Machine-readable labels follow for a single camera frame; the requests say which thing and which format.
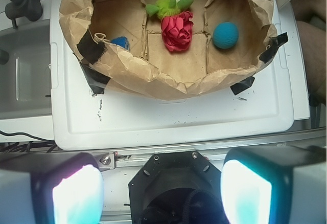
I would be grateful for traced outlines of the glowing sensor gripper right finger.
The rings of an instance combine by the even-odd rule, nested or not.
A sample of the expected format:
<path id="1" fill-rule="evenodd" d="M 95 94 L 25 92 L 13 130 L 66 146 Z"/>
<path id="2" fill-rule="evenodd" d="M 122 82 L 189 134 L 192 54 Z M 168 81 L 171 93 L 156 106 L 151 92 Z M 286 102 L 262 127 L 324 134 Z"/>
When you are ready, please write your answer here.
<path id="1" fill-rule="evenodd" d="M 230 223 L 326 223 L 326 148 L 235 147 L 220 191 Z"/>

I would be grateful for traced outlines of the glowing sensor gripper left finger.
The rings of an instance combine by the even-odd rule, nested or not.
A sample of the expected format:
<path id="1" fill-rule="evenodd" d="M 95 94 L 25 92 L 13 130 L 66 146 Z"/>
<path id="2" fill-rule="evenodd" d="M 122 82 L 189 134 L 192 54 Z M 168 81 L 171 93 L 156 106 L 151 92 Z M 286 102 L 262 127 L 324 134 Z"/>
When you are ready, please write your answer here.
<path id="1" fill-rule="evenodd" d="M 99 223 L 103 206 L 90 153 L 1 154 L 1 223 Z"/>

